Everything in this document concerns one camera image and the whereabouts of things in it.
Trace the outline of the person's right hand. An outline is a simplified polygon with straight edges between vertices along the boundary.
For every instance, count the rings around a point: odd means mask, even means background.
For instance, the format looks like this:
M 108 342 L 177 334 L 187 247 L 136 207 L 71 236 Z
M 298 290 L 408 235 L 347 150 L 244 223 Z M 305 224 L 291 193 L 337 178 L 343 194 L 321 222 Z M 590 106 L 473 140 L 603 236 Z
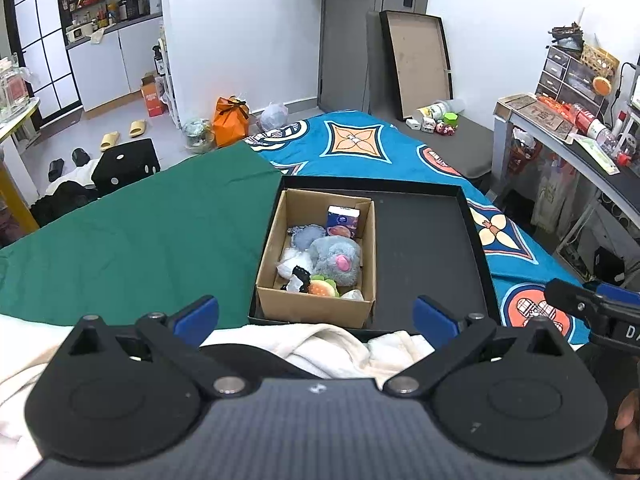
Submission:
M 620 479 L 638 479 L 631 470 L 639 469 L 639 390 L 634 389 L 618 408 L 615 429 L 623 434 L 622 448 L 618 456 L 616 470 Z

